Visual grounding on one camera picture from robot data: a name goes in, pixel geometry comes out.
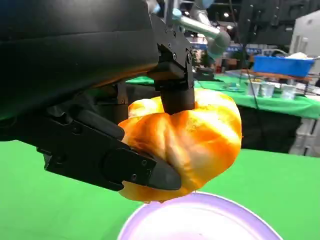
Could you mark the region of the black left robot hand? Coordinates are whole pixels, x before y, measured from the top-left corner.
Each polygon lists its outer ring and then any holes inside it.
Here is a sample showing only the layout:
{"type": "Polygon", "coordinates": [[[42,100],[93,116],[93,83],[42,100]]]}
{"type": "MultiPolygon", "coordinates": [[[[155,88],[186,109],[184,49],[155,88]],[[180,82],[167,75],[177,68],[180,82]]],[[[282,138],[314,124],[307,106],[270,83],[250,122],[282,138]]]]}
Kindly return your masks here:
{"type": "Polygon", "coordinates": [[[125,81],[154,79],[164,111],[195,107],[190,43],[143,0],[3,0],[0,139],[43,154],[45,169],[112,191],[178,190],[177,169],[123,143],[125,81]]]}

